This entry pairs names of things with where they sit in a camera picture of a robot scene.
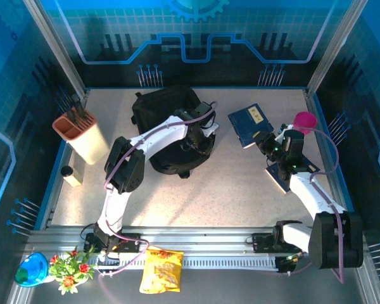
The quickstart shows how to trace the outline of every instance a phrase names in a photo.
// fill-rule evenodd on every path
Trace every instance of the glass panel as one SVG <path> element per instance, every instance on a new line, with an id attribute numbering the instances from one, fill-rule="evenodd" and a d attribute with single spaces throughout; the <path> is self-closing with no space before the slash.
<path id="1" fill-rule="evenodd" d="M 380 243 L 380 0 L 367 3 L 317 95 L 365 236 Z"/>
<path id="2" fill-rule="evenodd" d="M 350 1 L 41 3 L 88 87 L 270 87 L 308 84 Z"/>
<path id="3" fill-rule="evenodd" d="M 51 127 L 59 116 L 58 86 L 69 89 L 23 2 L 0 1 L 0 303 L 6 303 L 60 146 Z"/>

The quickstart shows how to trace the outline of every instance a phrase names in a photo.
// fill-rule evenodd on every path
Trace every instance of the magenta cup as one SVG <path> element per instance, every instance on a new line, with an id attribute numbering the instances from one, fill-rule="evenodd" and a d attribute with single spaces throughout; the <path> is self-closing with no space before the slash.
<path id="1" fill-rule="evenodd" d="M 317 118 L 314 116 L 314 114 L 310 112 L 299 112 L 296 115 L 296 118 L 294 118 L 294 129 L 297 131 L 300 131 L 304 135 L 307 135 L 310 133 L 310 130 L 298 130 L 298 127 L 303 127 L 303 128 L 314 128 L 317 125 Z"/>

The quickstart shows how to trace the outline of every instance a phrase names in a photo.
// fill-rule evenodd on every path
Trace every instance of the white robotic arm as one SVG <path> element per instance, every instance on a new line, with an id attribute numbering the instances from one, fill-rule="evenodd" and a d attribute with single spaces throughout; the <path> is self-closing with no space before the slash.
<path id="1" fill-rule="evenodd" d="M 320 189 L 322 194 L 328 198 L 328 201 L 334 205 L 338 213 L 342 214 L 345 212 L 346 210 L 330 197 L 315 177 L 310 181 L 310 176 L 310 172 L 293 174 L 290 177 L 289 186 L 290 190 L 301 199 L 301 202 L 310 213 L 312 219 L 314 220 L 315 216 L 322 212 L 334 214 L 334 210 L 326 199 L 318 192 L 318 189 Z M 309 253 L 308 244 L 310 242 L 311 232 L 311 228 L 300 223 L 286 224 L 283 226 L 284 241 L 301 248 L 307 253 Z"/>
<path id="2" fill-rule="evenodd" d="M 212 149 L 210 136 L 219 127 L 218 124 L 209 120 L 213 111 L 214 108 L 210 105 L 201 103 L 194 113 L 178 111 L 178 116 L 170 116 L 166 121 L 140 136 L 129 140 L 119 137 L 115 141 L 105 167 L 110 182 L 106 185 L 103 210 L 94 228 L 95 234 L 104 245 L 107 246 L 110 236 L 121 231 L 122 217 L 128 199 L 132 191 L 141 184 L 144 164 L 153 155 L 186 137 L 189 138 L 193 148 L 197 149 L 205 143 L 205 139 L 209 139 L 210 145 L 207 147 L 204 145 L 204 149 L 206 154 L 210 153 Z M 201 128 L 199 124 L 205 122 L 205 118 L 208 121 L 205 125 L 209 127 Z M 122 156 L 124 153 L 130 155 L 129 160 L 121 159 L 125 158 Z M 121 168 L 118 165 L 120 160 L 123 161 Z"/>
<path id="3" fill-rule="evenodd" d="M 312 228 L 295 220 L 277 222 L 274 231 L 278 243 L 275 245 L 281 246 L 283 242 L 300 248 L 309 253 L 313 264 L 320 269 L 338 268 L 341 253 L 344 267 L 361 266 L 362 221 L 356 213 L 347 212 L 337 204 L 310 172 L 309 164 L 303 161 L 303 133 L 285 128 L 279 138 L 273 133 L 261 132 L 255 142 L 259 150 L 276 163 L 279 178 L 301 199 L 314 219 Z"/>
<path id="4" fill-rule="evenodd" d="M 154 129 L 161 127 L 162 125 L 170 125 L 176 122 L 183 122 L 177 116 L 170 116 L 165 122 L 157 126 Z M 131 145 L 135 145 L 142 141 L 148 134 L 154 130 L 149 130 L 147 133 L 130 139 Z M 145 155 L 145 162 L 147 162 L 154 154 L 166 148 L 169 144 L 175 141 L 180 141 L 185 138 L 187 134 L 187 125 L 174 125 L 173 127 L 167 127 L 157 133 L 151 135 L 147 140 L 138 145 L 136 149 L 143 150 Z M 112 236 L 113 231 L 120 231 L 122 228 L 122 216 L 124 215 L 125 207 L 132 192 L 124 192 L 119 194 L 118 191 L 109 184 L 107 188 L 107 194 L 103 211 L 100 218 L 97 221 L 99 228 L 107 235 Z M 106 220 L 110 223 L 110 228 L 107 226 Z"/>

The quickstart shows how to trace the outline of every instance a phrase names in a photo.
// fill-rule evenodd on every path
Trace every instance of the bag of chips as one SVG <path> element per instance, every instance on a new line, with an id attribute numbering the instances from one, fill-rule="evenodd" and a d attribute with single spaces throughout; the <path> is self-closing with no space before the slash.
<path id="1" fill-rule="evenodd" d="M 179 292 L 183 252 L 150 246 L 145 256 L 144 275 L 139 291 L 147 294 Z"/>

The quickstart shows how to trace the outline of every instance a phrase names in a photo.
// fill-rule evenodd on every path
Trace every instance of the small bottle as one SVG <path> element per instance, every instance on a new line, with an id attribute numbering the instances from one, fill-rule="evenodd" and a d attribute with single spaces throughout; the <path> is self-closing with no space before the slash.
<path id="1" fill-rule="evenodd" d="M 76 187 L 82 184 L 82 176 L 71 166 L 62 167 L 61 175 L 63 176 L 63 179 L 67 181 L 72 187 Z"/>

